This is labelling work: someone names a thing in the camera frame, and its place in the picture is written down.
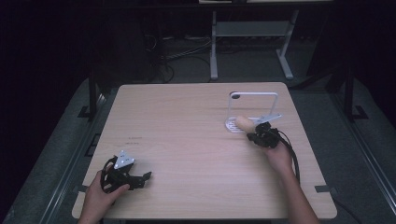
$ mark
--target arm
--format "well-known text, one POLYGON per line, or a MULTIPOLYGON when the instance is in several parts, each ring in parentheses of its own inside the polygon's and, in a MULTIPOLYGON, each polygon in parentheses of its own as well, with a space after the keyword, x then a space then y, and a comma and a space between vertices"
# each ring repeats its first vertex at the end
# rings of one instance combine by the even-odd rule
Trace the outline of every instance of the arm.
POLYGON ((291 157, 286 146, 279 142, 275 148, 263 148, 273 169, 280 178, 288 204, 289 220, 292 224, 319 223, 317 215, 306 199, 291 168, 291 157))
POLYGON ((87 188, 78 224, 98 223, 111 207, 111 204, 129 189, 129 185, 123 185, 111 193, 104 193, 100 185, 101 174, 102 171, 99 171, 87 188))

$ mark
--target white metal frame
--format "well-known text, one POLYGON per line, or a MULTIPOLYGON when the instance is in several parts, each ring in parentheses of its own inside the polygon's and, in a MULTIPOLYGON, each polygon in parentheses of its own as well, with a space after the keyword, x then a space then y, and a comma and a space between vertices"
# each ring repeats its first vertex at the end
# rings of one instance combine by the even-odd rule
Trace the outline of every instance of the white metal frame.
POLYGON ((210 78, 219 78, 216 58, 216 37, 218 36, 284 36, 285 42, 281 49, 276 50, 282 70, 287 79, 293 79, 286 60, 286 51, 297 21, 299 10, 294 10, 289 21, 217 21, 216 11, 212 19, 212 49, 210 52, 210 78))
POLYGON ((271 106, 271 110, 270 113, 268 115, 261 115, 260 117, 249 117, 249 119, 251 119, 253 121, 253 123, 255 125, 273 120, 273 119, 279 119, 280 117, 282 117, 281 114, 274 114, 274 110, 276 107, 276 103, 277 103, 277 93, 276 92, 245 92, 245 91, 235 91, 230 93, 230 96, 228 98, 228 110, 227 110, 227 119, 225 120, 225 126, 226 128, 232 132, 232 133, 243 133, 244 131, 239 129, 236 125, 235 125, 235 120, 236 117, 230 117, 231 115, 231 110, 232 110, 232 101, 234 99, 234 97, 239 98, 241 95, 269 95, 269 96, 274 96, 274 101, 273 104, 271 106))

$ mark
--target wooden table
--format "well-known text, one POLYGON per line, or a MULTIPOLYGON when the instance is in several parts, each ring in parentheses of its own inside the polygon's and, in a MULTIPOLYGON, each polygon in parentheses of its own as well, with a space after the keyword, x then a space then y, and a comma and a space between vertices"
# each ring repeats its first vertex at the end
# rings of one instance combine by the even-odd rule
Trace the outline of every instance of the wooden table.
MULTIPOLYGON (((143 189, 130 190, 106 214, 119 219, 275 219, 287 217, 276 174, 262 150, 244 133, 225 127, 232 91, 278 93, 271 121, 296 151, 301 185, 319 218, 337 212, 306 137, 289 91, 283 83, 207 83, 126 85, 119 89, 91 165, 83 181, 89 186, 108 159, 125 150, 135 158, 130 175, 152 171, 143 189)), ((233 113, 257 115, 273 98, 244 98, 233 113)), ((73 217, 79 217, 84 193, 73 217)))

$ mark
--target small object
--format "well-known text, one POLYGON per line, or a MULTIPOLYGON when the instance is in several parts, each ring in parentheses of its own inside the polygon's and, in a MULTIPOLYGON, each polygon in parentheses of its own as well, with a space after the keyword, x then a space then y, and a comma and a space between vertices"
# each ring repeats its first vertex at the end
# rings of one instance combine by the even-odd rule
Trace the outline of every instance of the small object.
POLYGON ((245 133, 254 133, 256 129, 256 125, 253 120, 243 116, 236 117, 235 125, 245 133))
POLYGON ((151 172, 145 173, 143 176, 129 175, 128 173, 134 165, 134 159, 128 157, 123 151, 120 155, 122 158, 114 156, 107 161, 103 168, 100 183, 105 193, 113 192, 125 184, 129 184, 129 190, 142 189, 151 177, 151 172))

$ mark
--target white shelf leg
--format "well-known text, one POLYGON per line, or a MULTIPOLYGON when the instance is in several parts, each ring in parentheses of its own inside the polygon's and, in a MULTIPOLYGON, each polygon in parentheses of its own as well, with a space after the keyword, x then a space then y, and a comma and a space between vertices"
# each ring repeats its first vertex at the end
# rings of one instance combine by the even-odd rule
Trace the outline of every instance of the white shelf leg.
POLYGON ((285 77, 287 79, 293 79, 293 73, 290 70, 288 61, 286 60, 285 56, 286 56, 286 50, 288 49, 289 46, 291 35, 293 34, 295 22, 297 21, 298 13, 299 10, 294 10, 289 22, 288 30, 286 31, 285 34, 285 43, 283 44, 282 49, 276 50, 277 58, 279 59, 280 65, 282 66, 283 69, 283 73, 285 74, 285 77))
POLYGON ((213 12, 212 21, 212 50, 210 51, 210 79, 218 79, 218 60, 216 58, 216 11, 213 12))

